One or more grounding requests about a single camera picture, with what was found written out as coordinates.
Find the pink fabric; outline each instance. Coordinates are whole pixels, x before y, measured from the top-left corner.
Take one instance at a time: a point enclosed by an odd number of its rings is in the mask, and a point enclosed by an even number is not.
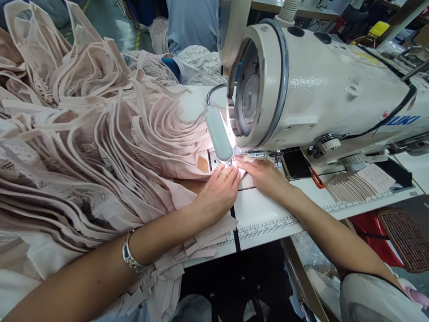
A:
[[[73,46],[35,4],[4,8],[11,34],[0,30],[0,285],[14,292],[2,280],[13,277],[16,294],[0,301],[0,318],[72,260],[193,202],[195,193],[171,178],[211,175],[197,168],[213,148],[204,115],[182,122],[185,107],[169,96],[188,89],[146,52],[130,54],[129,68],[114,41],[66,4]],[[152,321],[168,320],[183,262],[212,258],[236,226],[227,214],[161,256],[106,313],[130,314],[147,301]]]

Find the smartphone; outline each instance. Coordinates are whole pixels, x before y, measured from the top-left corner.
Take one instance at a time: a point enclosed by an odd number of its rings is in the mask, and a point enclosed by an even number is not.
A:
[[[311,178],[310,164],[299,147],[286,149],[283,154],[283,167],[286,176],[292,180]]]

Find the silver bracelet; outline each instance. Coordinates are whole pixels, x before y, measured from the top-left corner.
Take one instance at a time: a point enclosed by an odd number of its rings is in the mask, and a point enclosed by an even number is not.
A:
[[[122,256],[124,258],[125,264],[128,265],[129,268],[131,268],[133,271],[135,271],[136,273],[140,274],[143,272],[143,270],[147,267],[147,266],[142,266],[140,265],[135,259],[134,257],[131,255],[130,252],[130,246],[128,244],[128,242],[130,241],[130,237],[133,234],[135,230],[130,230],[127,234],[126,234],[126,239],[125,239],[125,243],[124,246],[122,247]]]

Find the blue shirt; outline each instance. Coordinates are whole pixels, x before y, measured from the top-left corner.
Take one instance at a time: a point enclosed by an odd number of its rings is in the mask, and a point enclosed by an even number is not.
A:
[[[167,0],[168,43],[177,55],[191,45],[218,51],[216,0]]]

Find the ruler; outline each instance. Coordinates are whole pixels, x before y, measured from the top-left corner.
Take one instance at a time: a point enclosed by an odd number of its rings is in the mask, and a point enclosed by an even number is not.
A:
[[[325,206],[321,206],[321,208],[329,214],[334,214],[334,213],[341,212],[344,210],[348,210],[348,209],[351,209],[354,207],[358,207],[362,204],[373,203],[374,201],[377,201],[377,200],[380,200],[383,198],[387,198],[387,197],[390,197],[392,195],[393,195],[393,192],[391,190],[388,190],[388,191],[386,191],[386,192],[384,192],[378,196],[375,196],[375,197],[373,197],[370,200],[365,201],[365,202],[332,203],[332,204],[328,204]],[[245,239],[252,238],[254,236],[260,236],[263,234],[268,234],[268,233],[271,233],[275,230],[286,228],[286,227],[291,227],[291,226],[295,226],[295,225],[299,225],[299,220],[294,215],[291,214],[291,215],[287,215],[287,216],[284,216],[281,218],[276,218],[273,220],[261,221],[260,223],[257,223],[254,225],[239,227],[238,228],[238,236],[239,236],[239,240],[242,241]],[[226,245],[233,244],[233,243],[235,243],[234,235],[233,235],[233,232],[230,232],[226,241],[219,243],[218,246],[222,247],[222,246],[226,246]]]

